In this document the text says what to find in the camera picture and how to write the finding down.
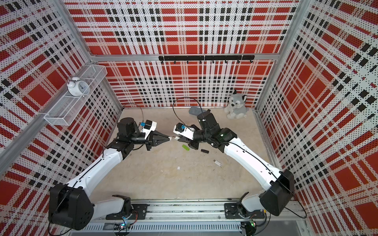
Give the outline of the green usb drive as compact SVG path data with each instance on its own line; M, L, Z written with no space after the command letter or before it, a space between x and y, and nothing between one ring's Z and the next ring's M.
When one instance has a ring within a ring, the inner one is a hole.
M182 145L182 147L183 147L186 151L189 151L189 150L190 150L190 148L189 148L188 146L186 146L186 145Z

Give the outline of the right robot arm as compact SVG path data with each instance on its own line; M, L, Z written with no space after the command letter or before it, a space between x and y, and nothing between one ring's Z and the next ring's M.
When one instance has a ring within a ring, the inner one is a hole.
M246 194L239 202L242 216L264 209L279 216L294 196L294 175L289 170L280 170L269 164L248 148L238 135L229 128L220 128L209 111L197 116L200 127L177 124L174 133L186 138L194 148L208 143L244 167L261 185L260 194Z

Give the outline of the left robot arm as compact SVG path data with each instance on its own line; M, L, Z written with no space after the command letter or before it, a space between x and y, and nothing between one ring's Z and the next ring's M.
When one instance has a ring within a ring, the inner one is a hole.
M92 219L118 213L132 215L129 197L115 195L113 199L92 203L90 196L102 179L128 157L135 145L144 145L150 150L171 140L171 137L156 131L156 126L156 122L147 120L139 129L133 118L121 119L117 124L116 138L96 161L66 184L50 188L49 224L82 230Z

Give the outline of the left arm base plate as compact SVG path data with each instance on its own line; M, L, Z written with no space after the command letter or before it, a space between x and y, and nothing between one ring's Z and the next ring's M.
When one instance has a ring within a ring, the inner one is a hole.
M144 220L147 214L148 204L132 204L131 210L121 210L118 213L108 214L106 220Z

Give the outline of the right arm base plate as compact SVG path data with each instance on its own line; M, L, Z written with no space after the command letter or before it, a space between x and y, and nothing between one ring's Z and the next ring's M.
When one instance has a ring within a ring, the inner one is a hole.
M242 204L225 203L224 214L226 219L264 219L264 210L248 211Z

